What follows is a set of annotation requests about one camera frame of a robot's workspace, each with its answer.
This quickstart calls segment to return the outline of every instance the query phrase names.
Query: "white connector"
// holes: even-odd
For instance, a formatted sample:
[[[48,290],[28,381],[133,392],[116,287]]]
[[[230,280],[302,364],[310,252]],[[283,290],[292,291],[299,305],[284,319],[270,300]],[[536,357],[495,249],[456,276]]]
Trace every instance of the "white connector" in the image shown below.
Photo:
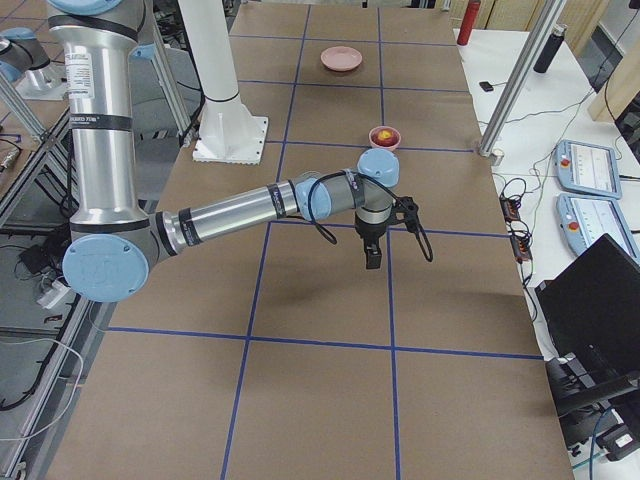
[[[64,298],[67,292],[71,290],[60,280],[54,280],[51,284],[51,288],[49,288],[44,294],[38,299],[38,304],[47,310],[51,310],[55,307],[60,300]]]

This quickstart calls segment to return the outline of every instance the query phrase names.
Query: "fruit in bowl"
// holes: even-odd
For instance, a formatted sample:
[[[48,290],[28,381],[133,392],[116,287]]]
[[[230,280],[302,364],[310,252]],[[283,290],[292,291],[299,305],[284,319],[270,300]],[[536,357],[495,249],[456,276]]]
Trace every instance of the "fruit in bowl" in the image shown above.
[[[400,144],[400,139],[400,132],[393,127],[376,127],[369,132],[369,143],[374,148],[395,150]]]

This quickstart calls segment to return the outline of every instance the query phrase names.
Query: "plate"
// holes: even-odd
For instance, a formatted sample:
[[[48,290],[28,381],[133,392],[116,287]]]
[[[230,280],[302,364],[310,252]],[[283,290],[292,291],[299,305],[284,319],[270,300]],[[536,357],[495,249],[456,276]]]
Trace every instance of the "plate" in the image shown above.
[[[351,47],[331,47],[320,54],[322,64],[334,72],[348,72],[362,63],[362,54]]]

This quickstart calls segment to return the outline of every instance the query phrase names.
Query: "computer monitor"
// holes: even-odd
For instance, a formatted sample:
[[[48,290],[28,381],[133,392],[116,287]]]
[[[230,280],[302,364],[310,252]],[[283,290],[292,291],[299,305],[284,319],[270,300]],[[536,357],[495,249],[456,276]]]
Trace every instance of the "computer monitor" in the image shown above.
[[[640,371],[640,266],[609,235],[537,293],[558,353],[596,383]],[[610,402],[640,439],[640,392]]]

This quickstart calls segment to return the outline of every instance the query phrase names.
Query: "label on robot arm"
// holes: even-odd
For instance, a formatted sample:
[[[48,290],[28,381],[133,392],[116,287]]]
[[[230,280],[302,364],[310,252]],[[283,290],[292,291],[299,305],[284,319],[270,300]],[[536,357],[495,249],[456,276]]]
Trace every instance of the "label on robot arm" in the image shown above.
[[[67,88],[69,99],[92,99],[95,97],[93,64],[89,53],[67,53]]]

